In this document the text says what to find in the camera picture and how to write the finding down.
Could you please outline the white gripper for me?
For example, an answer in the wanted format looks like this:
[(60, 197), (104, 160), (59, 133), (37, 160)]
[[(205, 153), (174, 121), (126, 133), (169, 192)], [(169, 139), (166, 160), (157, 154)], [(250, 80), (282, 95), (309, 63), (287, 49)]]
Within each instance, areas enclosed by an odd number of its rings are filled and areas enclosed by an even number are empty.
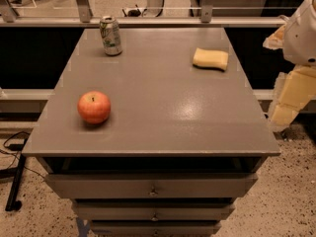
[(296, 64), (288, 74), (280, 72), (278, 75), (268, 110), (270, 129), (281, 132), (316, 96), (315, 0), (304, 0), (286, 26), (279, 27), (265, 39), (263, 47), (282, 49), (284, 59)]

